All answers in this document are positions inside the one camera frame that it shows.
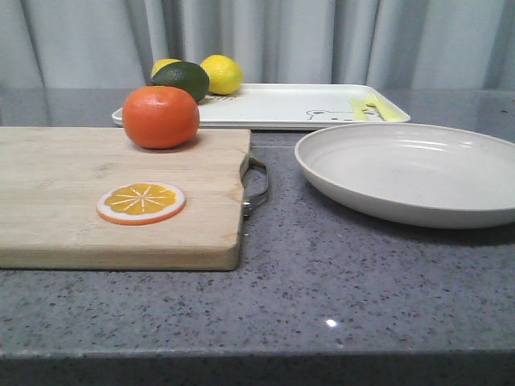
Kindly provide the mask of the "orange tangerine fruit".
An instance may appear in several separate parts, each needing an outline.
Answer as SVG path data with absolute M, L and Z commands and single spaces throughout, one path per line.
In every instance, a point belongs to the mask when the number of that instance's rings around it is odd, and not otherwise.
M 193 139 L 200 113 L 193 97 L 180 88 L 145 86 L 126 98 L 122 125 L 135 145 L 161 150 Z

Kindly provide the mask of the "beige round plate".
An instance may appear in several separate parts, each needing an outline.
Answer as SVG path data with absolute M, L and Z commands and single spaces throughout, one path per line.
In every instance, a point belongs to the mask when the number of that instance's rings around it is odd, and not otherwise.
M 464 129 L 352 124 L 300 139 L 295 157 L 311 185 L 370 216 L 428 228 L 514 221 L 514 144 Z

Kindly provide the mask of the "white rectangular bear tray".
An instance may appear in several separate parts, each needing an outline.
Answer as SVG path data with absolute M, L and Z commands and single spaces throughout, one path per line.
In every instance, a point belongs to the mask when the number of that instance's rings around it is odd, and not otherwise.
M 384 122 L 375 108 L 365 104 L 365 98 L 371 93 L 397 107 L 365 85 L 243 84 L 229 96 L 206 96 L 199 103 L 200 126 L 296 131 Z

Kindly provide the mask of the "fake orange slice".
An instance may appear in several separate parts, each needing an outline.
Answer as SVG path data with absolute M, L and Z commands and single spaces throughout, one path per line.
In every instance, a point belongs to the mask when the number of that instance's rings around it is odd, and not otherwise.
M 97 214 L 120 225 L 146 225 L 182 211 L 186 195 L 169 183 L 138 182 L 116 187 L 97 202 Z

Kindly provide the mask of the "yellow lemon right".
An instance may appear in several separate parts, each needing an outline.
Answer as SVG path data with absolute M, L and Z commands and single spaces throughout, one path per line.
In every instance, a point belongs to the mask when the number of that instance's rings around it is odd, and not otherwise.
M 241 67 L 225 55 L 210 55 L 200 66 L 209 77 L 209 92 L 216 95 L 229 95 L 236 92 L 243 81 Z

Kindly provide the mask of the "yellow lemon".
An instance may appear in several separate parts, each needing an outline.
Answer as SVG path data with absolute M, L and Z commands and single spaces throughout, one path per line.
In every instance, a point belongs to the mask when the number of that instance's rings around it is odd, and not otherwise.
M 243 81 L 241 67 L 225 55 L 210 55 L 200 66 L 209 77 L 209 92 L 216 95 L 229 95 L 236 92 Z
M 150 77 L 153 78 L 160 69 L 167 66 L 168 64 L 173 64 L 173 63 L 177 63 L 177 62 L 180 62 L 180 60 L 175 59 L 175 58 L 164 58 L 164 59 L 157 60 L 152 67 Z

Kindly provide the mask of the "green lime fruit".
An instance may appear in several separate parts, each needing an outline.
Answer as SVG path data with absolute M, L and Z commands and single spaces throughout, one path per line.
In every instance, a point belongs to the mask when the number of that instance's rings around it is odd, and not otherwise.
M 202 101 L 208 93 L 209 77 L 198 64 L 177 61 L 160 68 L 150 80 L 154 86 L 169 86 L 188 92 L 196 101 Z

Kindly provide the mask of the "yellow plastic fork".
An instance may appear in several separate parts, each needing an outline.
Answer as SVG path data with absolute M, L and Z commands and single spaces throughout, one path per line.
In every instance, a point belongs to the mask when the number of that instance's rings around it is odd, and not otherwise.
M 401 111 L 399 108 L 392 105 L 390 102 L 386 101 L 381 96 L 377 94 L 371 93 L 365 98 L 365 104 L 368 107 L 375 108 L 381 118 L 384 121 L 398 121 L 404 122 L 410 119 L 410 116 Z

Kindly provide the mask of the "yellow lemon left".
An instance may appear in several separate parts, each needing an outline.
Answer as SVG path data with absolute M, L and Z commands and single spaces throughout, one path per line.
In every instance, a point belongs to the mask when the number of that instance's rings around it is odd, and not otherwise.
M 164 59 L 157 60 L 152 67 L 150 77 L 153 78 L 160 69 L 167 66 L 168 64 L 173 64 L 173 63 L 177 63 L 177 62 L 180 62 L 180 60 L 175 59 L 175 58 L 164 58 Z

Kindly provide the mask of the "wooden cutting board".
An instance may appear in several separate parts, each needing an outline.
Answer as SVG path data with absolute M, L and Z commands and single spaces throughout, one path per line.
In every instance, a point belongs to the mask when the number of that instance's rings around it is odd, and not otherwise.
M 145 150 L 122 129 L 1 130 L 4 269 L 231 270 L 247 129 Z

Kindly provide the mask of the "grey curtain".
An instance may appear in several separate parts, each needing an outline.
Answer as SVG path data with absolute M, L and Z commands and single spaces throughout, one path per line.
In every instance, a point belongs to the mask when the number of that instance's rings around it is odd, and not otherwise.
M 156 60 L 250 83 L 514 87 L 511 1 L 4 1 L 4 88 L 133 88 Z

